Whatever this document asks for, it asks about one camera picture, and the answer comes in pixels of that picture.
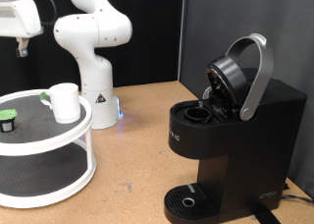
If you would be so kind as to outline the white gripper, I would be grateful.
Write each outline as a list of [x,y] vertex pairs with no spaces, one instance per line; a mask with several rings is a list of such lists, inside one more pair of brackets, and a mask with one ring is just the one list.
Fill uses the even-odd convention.
[[42,33],[37,7],[33,0],[0,2],[0,36],[17,37],[17,56],[27,56],[28,39]]

